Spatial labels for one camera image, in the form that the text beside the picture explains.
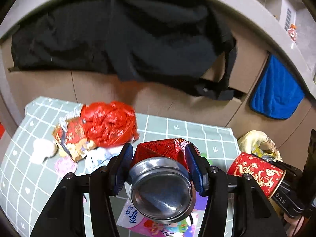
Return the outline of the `operator hand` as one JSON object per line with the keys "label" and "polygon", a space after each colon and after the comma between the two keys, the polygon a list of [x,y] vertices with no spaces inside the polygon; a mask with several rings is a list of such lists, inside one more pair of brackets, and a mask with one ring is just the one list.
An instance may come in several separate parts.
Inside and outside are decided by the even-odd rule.
{"label": "operator hand", "polygon": [[308,219],[302,216],[299,216],[297,218],[290,218],[286,214],[284,214],[283,218],[289,224],[289,227],[286,230],[287,236],[296,236],[308,222]]}

